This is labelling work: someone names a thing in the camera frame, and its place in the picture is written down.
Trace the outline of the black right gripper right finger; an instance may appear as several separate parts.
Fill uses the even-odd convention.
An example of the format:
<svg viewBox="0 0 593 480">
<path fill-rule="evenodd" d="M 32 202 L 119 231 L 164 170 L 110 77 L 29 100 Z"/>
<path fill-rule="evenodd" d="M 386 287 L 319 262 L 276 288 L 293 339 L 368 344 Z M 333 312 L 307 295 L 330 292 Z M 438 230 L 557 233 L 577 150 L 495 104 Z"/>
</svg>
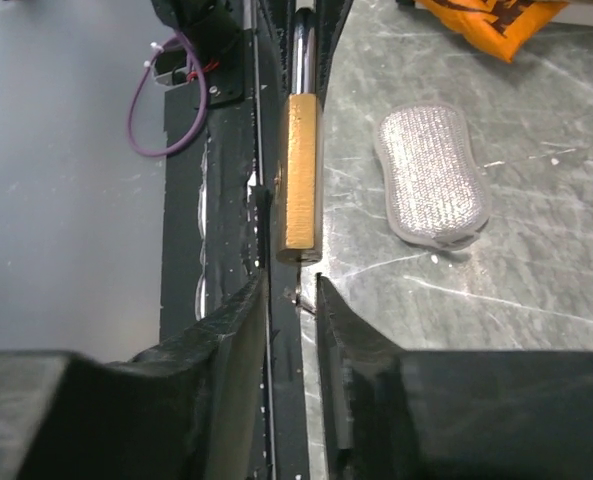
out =
<svg viewBox="0 0 593 480">
<path fill-rule="evenodd" d="M 412 479 L 416 436 L 404 350 L 316 278 L 316 337 L 327 471 L 332 479 Z"/>
</svg>

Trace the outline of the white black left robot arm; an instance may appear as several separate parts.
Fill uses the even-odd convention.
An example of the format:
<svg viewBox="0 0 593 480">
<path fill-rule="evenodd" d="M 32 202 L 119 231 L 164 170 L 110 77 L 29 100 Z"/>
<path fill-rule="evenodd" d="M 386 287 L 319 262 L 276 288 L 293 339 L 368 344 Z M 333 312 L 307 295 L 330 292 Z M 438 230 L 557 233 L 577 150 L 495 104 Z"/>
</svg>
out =
<svg viewBox="0 0 593 480">
<path fill-rule="evenodd" d="M 297 22 L 295 1 L 254 1 L 257 19 L 264 24 L 273 43 L 272 54 L 280 62 L 284 91 L 292 86 L 293 34 Z M 239 24 L 224 1 L 154 1 L 152 7 L 161 23 L 182 32 L 205 60 L 217 59 L 231 50 L 239 36 Z M 333 56 L 342 35 L 352 3 L 315 1 L 313 3 L 315 93 L 320 101 L 327 96 Z"/>
</svg>

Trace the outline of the silver key with ring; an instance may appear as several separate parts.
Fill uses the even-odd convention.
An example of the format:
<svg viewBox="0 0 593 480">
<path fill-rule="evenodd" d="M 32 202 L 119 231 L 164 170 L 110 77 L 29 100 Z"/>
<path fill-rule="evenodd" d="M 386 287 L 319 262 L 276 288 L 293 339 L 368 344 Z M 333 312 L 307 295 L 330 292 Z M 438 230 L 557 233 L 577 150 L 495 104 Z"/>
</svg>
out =
<svg viewBox="0 0 593 480">
<path fill-rule="evenodd" d="M 293 304 L 293 306 L 311 316 L 316 316 L 316 307 L 307 299 L 302 292 L 301 285 L 297 283 L 293 289 L 286 288 L 284 296 Z"/>
</svg>

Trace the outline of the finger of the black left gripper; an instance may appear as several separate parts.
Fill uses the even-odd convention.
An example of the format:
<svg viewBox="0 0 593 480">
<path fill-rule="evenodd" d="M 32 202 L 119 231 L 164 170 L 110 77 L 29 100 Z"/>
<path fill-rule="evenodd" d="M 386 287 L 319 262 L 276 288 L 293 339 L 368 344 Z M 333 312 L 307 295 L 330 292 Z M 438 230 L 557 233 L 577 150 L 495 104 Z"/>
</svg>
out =
<svg viewBox="0 0 593 480">
<path fill-rule="evenodd" d="M 260 0 L 258 2 L 261 23 L 272 45 L 272 54 L 277 62 L 277 72 L 283 93 L 291 87 L 291 47 L 296 12 L 294 0 Z"/>
<path fill-rule="evenodd" d="M 336 47 L 349 16 L 352 0 L 316 0 L 316 87 L 319 100 L 327 97 Z"/>
</svg>

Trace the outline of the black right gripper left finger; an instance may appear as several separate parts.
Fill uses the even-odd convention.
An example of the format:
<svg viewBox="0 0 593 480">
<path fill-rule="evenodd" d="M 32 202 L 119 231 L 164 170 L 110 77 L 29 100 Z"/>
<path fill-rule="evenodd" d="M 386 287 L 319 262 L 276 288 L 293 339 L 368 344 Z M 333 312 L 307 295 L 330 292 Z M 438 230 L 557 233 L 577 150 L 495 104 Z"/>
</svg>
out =
<svg viewBox="0 0 593 480">
<path fill-rule="evenodd" d="M 245 479 L 265 351 L 267 275 L 257 273 L 219 308 L 157 345 L 130 367 L 188 380 L 188 458 L 183 479 Z"/>
</svg>

